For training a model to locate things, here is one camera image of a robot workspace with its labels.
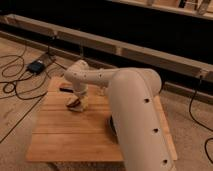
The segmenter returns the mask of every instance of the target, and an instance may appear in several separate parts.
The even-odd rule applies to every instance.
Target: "floor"
[[[9,40],[0,38],[0,56],[8,54],[21,54],[23,45],[20,45]],[[24,55],[26,63],[36,59],[41,51],[28,47]],[[1,66],[12,60],[11,58],[2,59],[0,57],[0,72]],[[57,57],[57,62],[69,66],[72,61]],[[7,70],[6,74],[12,74],[17,71],[17,66]],[[60,76],[63,70],[57,65],[52,64],[48,70],[53,69],[49,75]],[[18,90],[28,90],[34,86],[38,86],[45,78],[45,74],[41,74],[30,82],[19,84]],[[45,92],[48,86],[49,79],[46,79],[45,84],[33,93],[23,94],[24,97],[34,96]],[[0,85],[0,98],[7,96],[2,92]],[[178,171],[212,171],[213,165],[208,161],[204,153],[204,141],[213,137],[213,134],[204,128],[195,124],[189,117],[188,106],[190,99],[168,91],[162,91],[161,100],[167,118],[171,133],[174,139],[176,150],[178,153],[178,161],[175,162]],[[7,132],[23,117],[27,110],[36,102],[35,100],[22,101],[16,97],[0,100],[0,141]],[[1,171],[49,171],[51,170],[45,163],[28,163],[25,160],[25,154],[30,143],[31,132],[35,126],[37,112],[41,102],[18,124],[18,126],[0,143],[0,170]],[[195,101],[193,104],[193,113],[196,118],[206,125],[213,126],[213,106]],[[213,157],[213,142],[209,143],[209,154]],[[118,164],[95,164],[95,163],[57,163],[62,171],[98,171],[98,170],[116,170],[122,165]]]

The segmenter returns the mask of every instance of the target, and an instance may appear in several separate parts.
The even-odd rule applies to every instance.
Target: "wooden table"
[[[51,80],[38,114],[26,158],[30,162],[121,162],[119,145],[108,125],[108,100],[90,85],[89,107],[83,113],[67,110],[70,93],[60,92],[63,78]],[[177,154],[159,97],[155,98],[161,123],[174,160]]]

